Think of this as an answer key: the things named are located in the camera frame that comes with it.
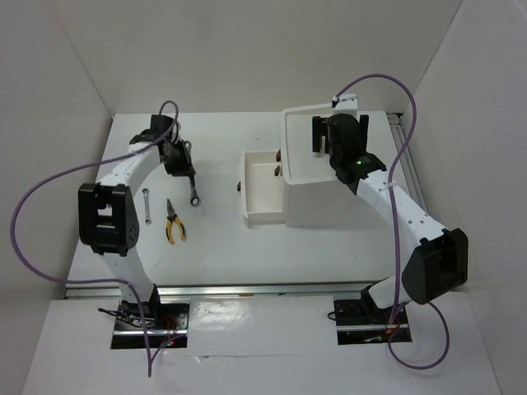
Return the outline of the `small silver wrench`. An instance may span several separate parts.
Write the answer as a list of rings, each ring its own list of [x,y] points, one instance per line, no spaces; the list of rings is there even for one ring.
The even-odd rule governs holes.
[[[144,201],[145,223],[147,225],[150,225],[152,223],[151,213],[150,213],[149,193],[150,191],[148,188],[144,188],[142,190],[143,201]]]

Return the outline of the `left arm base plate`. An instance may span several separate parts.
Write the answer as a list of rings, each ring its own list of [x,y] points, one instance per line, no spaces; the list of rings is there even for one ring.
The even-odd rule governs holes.
[[[110,348],[113,350],[143,349],[143,336],[139,312],[129,313],[124,307],[110,310],[98,308],[99,313],[114,319],[114,329]],[[161,304],[156,318],[146,315],[146,329],[151,348],[186,348],[189,327],[189,302]]]

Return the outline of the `large ratchet wrench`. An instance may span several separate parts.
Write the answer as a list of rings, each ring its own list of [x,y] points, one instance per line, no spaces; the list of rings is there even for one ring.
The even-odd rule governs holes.
[[[190,141],[184,141],[184,148],[185,148],[185,153],[189,152],[191,154],[192,143]],[[196,187],[195,176],[194,177],[189,177],[190,204],[191,204],[192,207],[198,207],[201,204],[201,198],[198,195],[198,191],[197,191],[197,187]]]

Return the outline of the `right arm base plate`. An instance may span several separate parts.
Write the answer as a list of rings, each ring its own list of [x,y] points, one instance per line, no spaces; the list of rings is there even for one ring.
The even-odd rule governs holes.
[[[374,345],[392,342],[412,342],[408,315],[405,308],[389,322],[391,308],[366,307],[360,299],[335,296],[333,308],[327,318],[335,323],[339,346]]]

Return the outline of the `yellow black pliers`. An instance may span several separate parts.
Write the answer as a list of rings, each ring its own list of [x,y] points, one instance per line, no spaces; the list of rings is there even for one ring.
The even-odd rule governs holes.
[[[166,199],[166,210],[167,210],[167,222],[166,222],[166,238],[167,241],[170,244],[175,243],[175,238],[173,236],[172,229],[176,227],[179,230],[180,239],[182,241],[185,241],[187,239],[186,236],[186,229],[184,227],[184,224],[178,217],[177,213],[175,212],[175,209],[172,205],[172,202],[169,198]]]

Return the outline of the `white drawer cabinet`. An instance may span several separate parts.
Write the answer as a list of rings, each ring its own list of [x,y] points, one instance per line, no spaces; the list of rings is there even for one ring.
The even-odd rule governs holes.
[[[346,217],[354,218],[370,209],[338,181],[329,165],[329,155],[312,151],[312,118],[331,115],[330,104],[281,112],[283,212],[288,227],[333,227]]]

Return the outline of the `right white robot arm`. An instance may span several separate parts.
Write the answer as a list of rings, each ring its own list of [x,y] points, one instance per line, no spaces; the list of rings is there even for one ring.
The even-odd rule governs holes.
[[[426,304],[462,286],[469,274],[469,239],[431,218],[389,180],[386,165],[366,149],[369,118],[350,114],[312,118],[312,150],[329,155],[337,179],[394,227],[395,274],[361,290],[352,323],[380,323],[393,308]]]

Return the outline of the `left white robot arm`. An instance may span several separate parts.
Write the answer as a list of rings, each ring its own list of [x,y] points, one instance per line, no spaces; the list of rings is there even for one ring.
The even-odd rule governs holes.
[[[106,263],[119,280],[119,310],[144,328],[154,328],[162,319],[161,298],[147,276],[137,251],[140,222],[135,193],[159,165],[174,177],[187,177],[190,204],[201,203],[192,164],[192,144],[179,137],[180,125],[164,115],[155,115],[151,126],[130,140],[130,157],[95,184],[78,190],[79,234],[83,244]]]

